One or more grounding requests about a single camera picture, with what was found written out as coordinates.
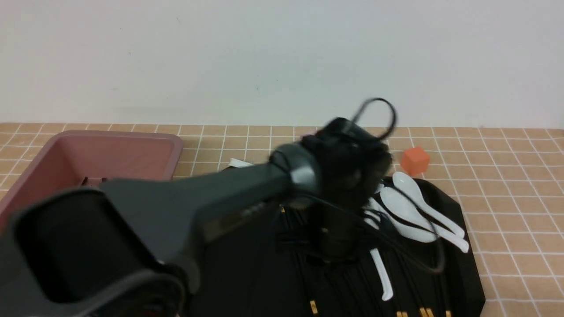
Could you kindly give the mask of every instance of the orange cube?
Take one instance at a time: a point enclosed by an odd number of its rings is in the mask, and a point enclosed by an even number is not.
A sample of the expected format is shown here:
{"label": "orange cube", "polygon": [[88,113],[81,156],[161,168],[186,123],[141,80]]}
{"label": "orange cube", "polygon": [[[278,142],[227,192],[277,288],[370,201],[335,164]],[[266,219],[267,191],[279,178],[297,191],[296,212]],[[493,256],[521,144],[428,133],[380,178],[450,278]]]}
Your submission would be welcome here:
{"label": "orange cube", "polygon": [[400,165],[409,176],[424,173],[429,167],[431,157],[421,147],[414,147],[403,151]]}

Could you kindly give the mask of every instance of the white spoon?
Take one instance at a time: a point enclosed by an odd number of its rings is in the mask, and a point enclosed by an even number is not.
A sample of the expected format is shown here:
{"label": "white spoon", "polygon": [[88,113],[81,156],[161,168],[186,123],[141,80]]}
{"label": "white spoon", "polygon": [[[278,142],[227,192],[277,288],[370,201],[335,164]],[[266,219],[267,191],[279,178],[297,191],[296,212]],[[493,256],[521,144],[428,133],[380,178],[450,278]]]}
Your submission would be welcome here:
{"label": "white spoon", "polygon": [[[380,197],[382,202],[386,207],[394,213],[399,218],[411,222],[419,227],[425,228],[427,230],[433,231],[431,225],[427,219],[425,219],[411,204],[407,198],[403,197],[402,194],[394,191],[390,187],[385,187],[380,192]],[[467,253],[470,245],[463,238],[453,234],[452,232],[446,230],[441,226],[433,224],[437,234],[448,242],[452,243],[454,246],[459,248],[462,252]]]}
{"label": "white spoon", "polygon": [[[380,206],[380,204],[376,200],[374,200],[374,198],[370,198],[369,200],[370,200],[370,207],[388,216],[388,219],[392,222],[394,227],[398,230],[399,234],[402,235],[403,237],[406,237],[411,240],[419,241],[422,243],[431,243],[437,239],[437,237],[432,232],[402,224],[401,222],[397,221],[392,216],[390,216],[390,214],[386,211],[386,209]],[[370,211],[365,211],[364,213],[378,219],[378,216]]]}
{"label": "white spoon", "polygon": [[417,185],[415,180],[413,180],[413,178],[409,177],[409,175],[407,175],[406,173],[397,171],[394,173],[394,175],[392,175],[392,180],[394,182],[394,185],[405,192],[411,199],[413,199],[424,213],[435,218],[450,231],[454,232],[454,234],[458,237],[464,238],[464,229],[455,224],[454,221],[448,219],[442,213],[433,209],[433,207],[429,206],[425,202],[425,200],[423,199],[423,194],[421,193],[421,189],[419,189],[419,186]]}
{"label": "white spoon", "polygon": [[[377,220],[380,220],[379,216],[371,213]],[[367,224],[378,229],[378,225],[372,221],[372,219],[364,220]],[[376,265],[376,271],[380,277],[380,282],[382,283],[382,300],[389,301],[394,296],[394,289],[391,287],[390,277],[387,274],[386,267],[384,266],[384,261],[382,261],[382,256],[377,248],[370,250],[370,255]]]}

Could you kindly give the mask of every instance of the white wall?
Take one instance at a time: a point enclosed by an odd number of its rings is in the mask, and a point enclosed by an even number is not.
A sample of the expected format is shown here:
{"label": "white wall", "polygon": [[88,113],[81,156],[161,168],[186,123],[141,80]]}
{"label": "white wall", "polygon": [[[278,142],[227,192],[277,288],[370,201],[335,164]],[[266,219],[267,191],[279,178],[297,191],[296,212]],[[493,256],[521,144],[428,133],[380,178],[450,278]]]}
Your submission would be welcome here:
{"label": "white wall", "polygon": [[[564,127],[561,0],[3,0],[0,121]],[[363,124],[384,125],[383,107]]]}

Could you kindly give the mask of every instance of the black cable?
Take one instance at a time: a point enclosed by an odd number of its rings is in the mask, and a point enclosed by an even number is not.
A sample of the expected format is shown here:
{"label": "black cable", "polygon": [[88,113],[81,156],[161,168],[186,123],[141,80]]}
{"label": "black cable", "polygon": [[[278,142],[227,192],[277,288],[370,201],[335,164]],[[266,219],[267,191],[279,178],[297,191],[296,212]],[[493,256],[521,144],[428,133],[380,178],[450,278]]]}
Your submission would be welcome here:
{"label": "black cable", "polygon": [[370,98],[370,99],[365,100],[360,105],[360,108],[358,109],[358,111],[356,112],[354,117],[352,117],[352,120],[347,122],[347,125],[345,126],[345,128],[342,131],[344,134],[347,134],[347,132],[353,126],[353,124],[356,124],[358,122],[361,115],[364,113],[364,110],[366,109],[366,107],[373,102],[383,102],[383,103],[387,104],[388,107],[391,110],[391,122],[390,122],[390,125],[388,126],[388,129],[386,130],[386,132],[384,132],[380,136],[376,137],[376,139],[382,141],[382,140],[386,139],[387,137],[389,137],[390,134],[392,134],[392,132],[395,130],[395,125],[396,125],[396,122],[397,122],[397,119],[398,119],[397,113],[395,111],[395,107],[389,101],[387,101],[384,98]]}

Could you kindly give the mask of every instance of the pink bin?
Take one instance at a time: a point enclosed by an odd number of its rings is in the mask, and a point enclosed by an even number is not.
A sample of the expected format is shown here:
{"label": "pink bin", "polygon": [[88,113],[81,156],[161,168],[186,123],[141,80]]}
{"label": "pink bin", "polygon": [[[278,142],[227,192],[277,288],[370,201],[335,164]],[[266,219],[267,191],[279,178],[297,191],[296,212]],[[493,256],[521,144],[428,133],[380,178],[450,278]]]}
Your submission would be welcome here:
{"label": "pink bin", "polygon": [[51,138],[0,201],[0,232],[8,215],[76,186],[110,178],[170,180],[182,140],[172,134],[65,131]]}

